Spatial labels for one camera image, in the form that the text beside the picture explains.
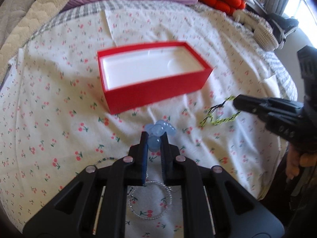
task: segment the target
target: open box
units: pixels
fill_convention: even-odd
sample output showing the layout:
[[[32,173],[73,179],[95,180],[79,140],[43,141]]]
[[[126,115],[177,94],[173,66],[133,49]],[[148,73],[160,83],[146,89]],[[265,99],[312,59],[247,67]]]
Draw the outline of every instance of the open box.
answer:
[[[212,68],[186,42],[156,42],[98,52],[111,114],[203,87]]]

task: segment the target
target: window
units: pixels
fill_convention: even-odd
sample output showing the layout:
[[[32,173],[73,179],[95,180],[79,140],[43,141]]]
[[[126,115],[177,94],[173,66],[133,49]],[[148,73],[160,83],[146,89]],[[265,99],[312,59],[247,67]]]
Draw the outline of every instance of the window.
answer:
[[[302,0],[289,0],[284,10],[287,17],[294,17],[299,21],[299,28],[309,38],[314,47],[317,47],[317,24]]]

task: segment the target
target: bed sheet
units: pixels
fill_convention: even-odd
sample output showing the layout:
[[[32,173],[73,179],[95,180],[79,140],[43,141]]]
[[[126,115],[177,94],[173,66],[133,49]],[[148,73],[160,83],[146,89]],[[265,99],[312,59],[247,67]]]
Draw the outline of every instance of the bed sheet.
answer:
[[[197,92],[107,112],[96,51],[155,40],[185,40],[215,69]],[[178,132],[170,143],[204,167],[220,164],[256,198],[270,187],[285,144],[256,117],[199,127],[206,110],[240,93],[296,99],[293,81],[273,53],[219,11],[163,1],[110,0],[84,5],[39,29],[10,61],[0,97],[0,200],[21,230],[25,222],[85,166],[110,165],[137,144],[147,123],[165,119]],[[228,102],[216,117],[236,112]],[[148,179],[160,179],[160,153],[148,157]],[[141,216],[159,214],[164,189],[128,197]],[[126,237],[183,237],[181,194],[173,210],[145,221],[128,210]]]

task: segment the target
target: pink screw head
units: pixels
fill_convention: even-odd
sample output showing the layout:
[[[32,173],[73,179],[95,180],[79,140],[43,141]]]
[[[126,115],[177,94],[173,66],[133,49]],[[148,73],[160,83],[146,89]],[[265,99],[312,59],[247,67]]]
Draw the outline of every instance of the pink screw head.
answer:
[[[222,167],[221,166],[214,166],[212,168],[212,170],[216,173],[216,174],[221,174],[222,173]]]
[[[91,174],[93,173],[94,171],[96,171],[96,167],[95,166],[87,166],[86,167],[86,172]]]
[[[183,155],[178,155],[178,156],[176,156],[175,159],[177,162],[185,162],[186,157],[184,157]]]
[[[131,156],[125,156],[125,157],[123,158],[123,162],[125,162],[125,163],[132,163],[132,162],[133,162],[133,157],[131,157]]]

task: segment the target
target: human hand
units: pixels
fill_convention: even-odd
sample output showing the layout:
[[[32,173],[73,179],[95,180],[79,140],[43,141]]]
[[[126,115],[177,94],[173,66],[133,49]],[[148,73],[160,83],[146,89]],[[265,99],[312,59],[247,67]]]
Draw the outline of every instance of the human hand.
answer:
[[[317,162],[317,153],[305,153],[302,156],[296,151],[292,144],[289,144],[288,154],[286,159],[286,176],[288,179],[293,179],[299,175],[299,166],[311,167],[315,166]]]

